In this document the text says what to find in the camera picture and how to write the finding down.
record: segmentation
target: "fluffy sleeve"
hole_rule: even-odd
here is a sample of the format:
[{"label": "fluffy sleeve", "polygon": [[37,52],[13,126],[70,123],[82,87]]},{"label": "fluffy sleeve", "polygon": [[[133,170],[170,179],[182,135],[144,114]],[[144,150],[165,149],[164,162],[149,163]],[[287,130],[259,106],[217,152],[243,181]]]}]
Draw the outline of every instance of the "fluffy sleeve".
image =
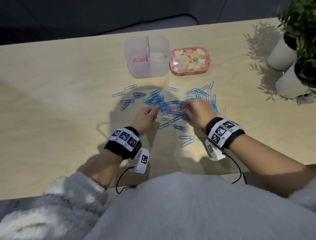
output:
[{"label": "fluffy sleeve", "polygon": [[83,239],[104,212],[106,191],[82,173],[50,184],[27,211],[0,223],[0,239]]},{"label": "fluffy sleeve", "polygon": [[316,178],[310,181],[305,188],[293,193],[289,197],[289,200],[297,205],[316,212]]}]

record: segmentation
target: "wooden table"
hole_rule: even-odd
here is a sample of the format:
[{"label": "wooden table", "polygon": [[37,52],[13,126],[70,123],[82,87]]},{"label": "wooden table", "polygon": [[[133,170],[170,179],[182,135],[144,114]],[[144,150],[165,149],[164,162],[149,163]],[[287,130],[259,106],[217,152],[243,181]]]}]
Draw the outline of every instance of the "wooden table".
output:
[{"label": "wooden table", "polygon": [[[275,95],[281,73],[264,61],[281,36],[277,25],[277,19],[262,19],[0,46],[0,199],[39,195],[57,177],[75,172],[144,106],[140,98],[121,111],[121,99],[165,86],[180,89],[163,90],[167,100],[175,100],[214,81],[211,93],[217,95],[218,108],[226,107],[227,117],[250,136],[301,163],[316,163],[316,105],[298,106]],[[124,59],[124,41],[146,34],[164,34],[170,49],[206,48],[210,69],[193,76],[169,71],[159,78],[133,78]],[[132,84],[137,88],[122,98],[112,97]],[[186,134],[172,126],[151,128],[143,137],[151,151],[147,173],[128,173],[121,185],[175,171],[238,171],[229,159],[209,160],[197,140],[180,148],[178,136],[194,134],[193,128]]]}]

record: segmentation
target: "hand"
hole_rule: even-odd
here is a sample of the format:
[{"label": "hand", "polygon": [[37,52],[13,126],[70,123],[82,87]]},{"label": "hand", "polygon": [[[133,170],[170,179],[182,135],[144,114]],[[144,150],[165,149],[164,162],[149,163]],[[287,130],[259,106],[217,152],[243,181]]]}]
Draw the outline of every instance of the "hand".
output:
[{"label": "hand", "polygon": [[159,106],[142,107],[136,114],[131,127],[135,128],[139,134],[144,133],[150,125],[157,119]]},{"label": "hand", "polygon": [[186,100],[182,106],[182,112],[190,118],[195,126],[202,129],[205,129],[206,125],[217,117],[213,106],[202,99]]}]

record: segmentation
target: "white plant pot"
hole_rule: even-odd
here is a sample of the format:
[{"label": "white plant pot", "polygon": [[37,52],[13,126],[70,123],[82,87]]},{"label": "white plant pot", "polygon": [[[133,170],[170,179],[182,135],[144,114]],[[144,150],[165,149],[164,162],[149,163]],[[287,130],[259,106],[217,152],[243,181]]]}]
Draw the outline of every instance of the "white plant pot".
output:
[{"label": "white plant pot", "polygon": [[296,52],[285,43],[283,35],[268,56],[268,64],[275,70],[286,70],[296,61],[296,58]]},{"label": "white plant pot", "polygon": [[305,94],[308,90],[308,87],[304,86],[296,76],[294,66],[295,63],[276,82],[276,90],[278,94],[285,98],[295,98]]}]

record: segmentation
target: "floral lid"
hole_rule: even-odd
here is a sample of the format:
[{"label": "floral lid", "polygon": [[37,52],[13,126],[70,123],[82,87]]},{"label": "floral lid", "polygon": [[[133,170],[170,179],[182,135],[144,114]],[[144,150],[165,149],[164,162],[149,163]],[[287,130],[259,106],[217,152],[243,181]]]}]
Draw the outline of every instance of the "floral lid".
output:
[{"label": "floral lid", "polygon": [[210,56],[203,47],[174,49],[170,52],[170,70],[175,75],[204,73],[210,67]]}]

